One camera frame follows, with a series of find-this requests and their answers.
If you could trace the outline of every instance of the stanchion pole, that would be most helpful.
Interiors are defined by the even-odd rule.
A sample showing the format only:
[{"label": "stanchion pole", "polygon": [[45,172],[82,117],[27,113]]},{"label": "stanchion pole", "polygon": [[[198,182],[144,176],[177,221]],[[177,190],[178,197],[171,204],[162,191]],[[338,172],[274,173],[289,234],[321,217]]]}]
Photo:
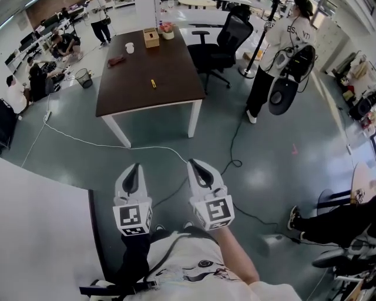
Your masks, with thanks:
[{"label": "stanchion pole", "polygon": [[[278,8],[278,4],[279,4],[279,0],[273,0],[273,6],[271,7],[271,14],[270,14],[270,16],[268,18],[268,21],[272,21],[273,20],[274,14],[276,13],[277,8]],[[253,65],[254,60],[256,59],[257,53],[260,50],[261,44],[264,41],[265,33],[266,32],[263,31],[263,34],[261,35],[261,38],[260,38],[260,40],[258,42],[258,45],[257,45],[256,49],[253,52],[253,55],[252,55],[251,61],[248,64],[248,67],[246,69],[244,69],[243,67],[239,66],[239,68],[238,68],[239,73],[241,75],[243,75],[245,78],[254,78],[256,76],[255,71],[251,70],[251,67]]]}]

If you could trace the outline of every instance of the black pants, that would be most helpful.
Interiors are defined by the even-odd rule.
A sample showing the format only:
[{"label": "black pants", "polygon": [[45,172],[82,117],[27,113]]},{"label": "black pants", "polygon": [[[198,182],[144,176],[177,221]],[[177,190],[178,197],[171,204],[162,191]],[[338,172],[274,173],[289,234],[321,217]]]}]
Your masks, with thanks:
[{"label": "black pants", "polygon": [[269,90],[273,81],[273,76],[263,71],[260,67],[258,68],[251,94],[247,100],[247,110],[253,117],[257,117],[261,107],[268,101]]},{"label": "black pants", "polygon": [[[215,243],[215,239],[206,231],[191,226],[183,229],[179,233],[191,234],[193,238],[206,238],[211,239]],[[150,244],[157,242],[160,239],[168,238],[171,232],[168,230],[158,230],[152,235],[136,235],[124,236],[122,241],[127,249],[123,256],[123,263],[115,278],[111,281],[115,284],[133,285],[149,273],[149,264],[147,262],[147,254],[149,253]]]},{"label": "black pants", "polygon": [[295,229],[305,232],[303,238],[316,243],[336,243],[344,248],[375,220],[376,197],[368,203],[345,205],[310,219],[298,218]]},{"label": "black pants", "polygon": [[103,36],[105,34],[107,41],[111,41],[111,35],[110,30],[108,29],[108,26],[103,24],[102,21],[92,23],[92,28],[94,31],[95,36],[100,40],[102,43],[105,43],[106,40]]},{"label": "black pants", "polygon": [[222,4],[222,11],[226,9],[227,1],[217,0],[217,9],[221,7]]}]

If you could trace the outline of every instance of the flower pot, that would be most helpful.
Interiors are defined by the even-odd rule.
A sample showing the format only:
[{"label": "flower pot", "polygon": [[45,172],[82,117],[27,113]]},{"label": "flower pot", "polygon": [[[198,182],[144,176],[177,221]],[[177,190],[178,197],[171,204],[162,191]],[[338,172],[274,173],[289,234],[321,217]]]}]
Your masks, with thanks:
[{"label": "flower pot", "polygon": [[171,40],[174,38],[174,32],[162,32],[162,36],[164,37],[165,40]]}]

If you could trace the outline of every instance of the trash bin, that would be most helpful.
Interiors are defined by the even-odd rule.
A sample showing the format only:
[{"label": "trash bin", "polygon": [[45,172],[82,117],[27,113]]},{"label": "trash bin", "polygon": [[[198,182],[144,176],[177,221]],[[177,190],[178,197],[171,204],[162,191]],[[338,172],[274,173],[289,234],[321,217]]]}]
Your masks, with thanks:
[{"label": "trash bin", "polygon": [[89,72],[86,68],[78,70],[75,75],[75,79],[77,79],[77,81],[84,89],[90,87],[93,84],[93,80],[90,77]]}]

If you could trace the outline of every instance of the computer monitor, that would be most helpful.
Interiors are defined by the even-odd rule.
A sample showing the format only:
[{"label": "computer monitor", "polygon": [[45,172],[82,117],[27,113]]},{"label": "computer monitor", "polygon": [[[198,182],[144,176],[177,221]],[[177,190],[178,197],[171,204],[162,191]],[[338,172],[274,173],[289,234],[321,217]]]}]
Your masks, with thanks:
[{"label": "computer monitor", "polygon": [[54,23],[59,23],[59,17],[57,15],[53,15],[51,18],[47,19],[44,23],[43,26],[45,28],[51,26]]},{"label": "computer monitor", "polygon": [[24,38],[20,41],[20,43],[21,43],[21,45],[23,45],[23,44],[25,44],[25,43],[28,43],[30,40],[33,41],[33,33],[32,33],[32,32],[29,33],[26,37],[24,37]]},{"label": "computer monitor", "polygon": [[52,28],[58,27],[58,26],[59,26],[59,22],[51,24],[50,26],[46,27],[45,29],[43,29],[40,32],[41,36],[49,34],[51,32]]},{"label": "computer monitor", "polygon": [[18,50],[20,52],[24,51],[27,47],[29,47],[31,44],[33,44],[33,40],[29,40],[28,42],[22,44],[22,46],[20,48],[18,48]]}]

